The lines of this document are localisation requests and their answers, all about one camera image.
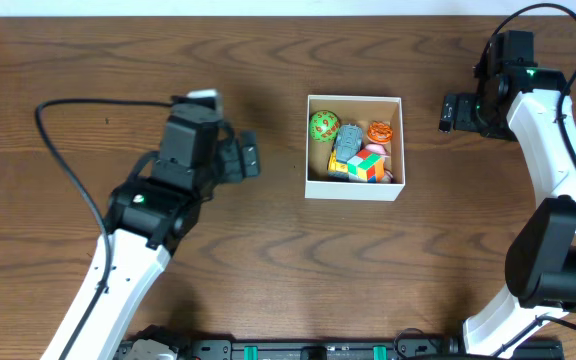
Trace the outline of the orange lattice ball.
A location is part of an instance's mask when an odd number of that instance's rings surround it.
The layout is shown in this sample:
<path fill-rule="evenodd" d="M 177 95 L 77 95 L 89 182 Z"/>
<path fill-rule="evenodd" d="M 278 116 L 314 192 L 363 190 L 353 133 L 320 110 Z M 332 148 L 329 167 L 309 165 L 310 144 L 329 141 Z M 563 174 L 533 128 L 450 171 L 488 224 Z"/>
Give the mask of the orange lattice ball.
<path fill-rule="evenodd" d="M 367 138 L 370 142 L 375 144 L 386 144 L 392 140 L 392 128 L 383 122 L 372 122 L 367 130 Z"/>

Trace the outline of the green ball with red numbers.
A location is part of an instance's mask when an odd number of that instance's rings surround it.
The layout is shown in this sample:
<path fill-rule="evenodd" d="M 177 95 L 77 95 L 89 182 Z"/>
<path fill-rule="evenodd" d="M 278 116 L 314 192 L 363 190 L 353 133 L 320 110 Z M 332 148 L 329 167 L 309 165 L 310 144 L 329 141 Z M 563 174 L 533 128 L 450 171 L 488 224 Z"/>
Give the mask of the green ball with red numbers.
<path fill-rule="evenodd" d="M 316 142 L 333 142 L 340 126 L 338 116 L 332 111 L 317 111 L 310 117 L 309 135 Z"/>

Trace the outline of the pink white duck toy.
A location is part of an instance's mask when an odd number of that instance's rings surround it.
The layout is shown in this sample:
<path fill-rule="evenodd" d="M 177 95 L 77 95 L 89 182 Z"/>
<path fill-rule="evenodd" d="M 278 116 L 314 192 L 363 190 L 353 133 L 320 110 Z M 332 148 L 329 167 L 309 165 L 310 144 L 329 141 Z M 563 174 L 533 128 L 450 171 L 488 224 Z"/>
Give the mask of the pink white duck toy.
<path fill-rule="evenodd" d="M 365 146 L 365 149 L 371 153 L 379 155 L 384 160 L 384 175 L 380 180 L 381 183 L 391 183 L 394 179 L 392 172 L 387 168 L 389 164 L 390 154 L 387 152 L 385 147 L 377 143 L 369 143 Z"/>

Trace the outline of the yellow grey toy truck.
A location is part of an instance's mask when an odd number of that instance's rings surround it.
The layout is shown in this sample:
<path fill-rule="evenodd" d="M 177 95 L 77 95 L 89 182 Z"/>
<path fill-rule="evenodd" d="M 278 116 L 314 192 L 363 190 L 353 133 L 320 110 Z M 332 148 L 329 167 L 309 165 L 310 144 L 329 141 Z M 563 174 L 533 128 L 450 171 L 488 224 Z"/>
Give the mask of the yellow grey toy truck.
<path fill-rule="evenodd" d="M 363 130 L 357 125 L 342 125 L 335 138 L 328 161 L 328 175 L 347 179 L 348 161 L 361 149 Z"/>

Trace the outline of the multicoloured puzzle cube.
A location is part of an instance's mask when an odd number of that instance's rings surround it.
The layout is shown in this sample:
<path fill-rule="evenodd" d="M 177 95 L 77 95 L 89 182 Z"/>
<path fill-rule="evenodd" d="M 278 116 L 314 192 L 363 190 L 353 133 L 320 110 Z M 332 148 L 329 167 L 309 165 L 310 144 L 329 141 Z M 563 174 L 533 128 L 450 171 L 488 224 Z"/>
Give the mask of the multicoloured puzzle cube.
<path fill-rule="evenodd" d="M 385 175 L 384 158 L 363 149 L 347 162 L 350 182 L 379 183 Z"/>

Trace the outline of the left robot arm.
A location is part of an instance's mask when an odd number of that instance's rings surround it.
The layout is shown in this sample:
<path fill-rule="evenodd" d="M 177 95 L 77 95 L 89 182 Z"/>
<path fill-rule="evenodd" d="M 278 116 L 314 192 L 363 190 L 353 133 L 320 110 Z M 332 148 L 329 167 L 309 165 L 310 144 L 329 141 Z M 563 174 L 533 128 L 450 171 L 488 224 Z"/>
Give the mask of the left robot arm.
<path fill-rule="evenodd" d="M 49 139 L 42 123 L 47 106 L 37 106 L 36 127 L 91 208 L 100 236 L 86 277 L 43 356 L 110 359 L 214 189 L 259 175 L 256 136 L 234 132 L 214 89 L 174 96 L 165 105 L 170 115 L 159 149 L 139 158 L 102 213 Z"/>

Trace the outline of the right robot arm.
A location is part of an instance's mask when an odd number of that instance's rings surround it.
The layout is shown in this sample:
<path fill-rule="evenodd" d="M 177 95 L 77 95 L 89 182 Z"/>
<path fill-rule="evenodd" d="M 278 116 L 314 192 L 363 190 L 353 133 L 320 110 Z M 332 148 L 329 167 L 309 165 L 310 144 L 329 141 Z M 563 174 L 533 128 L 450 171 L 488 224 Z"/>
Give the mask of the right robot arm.
<path fill-rule="evenodd" d="M 545 324 L 576 313 L 576 126 L 566 79 L 534 60 L 534 36 L 491 36 L 474 93 L 448 94 L 439 129 L 519 143 L 536 210 L 508 249 L 505 284 L 462 325 L 459 352 L 509 359 Z"/>

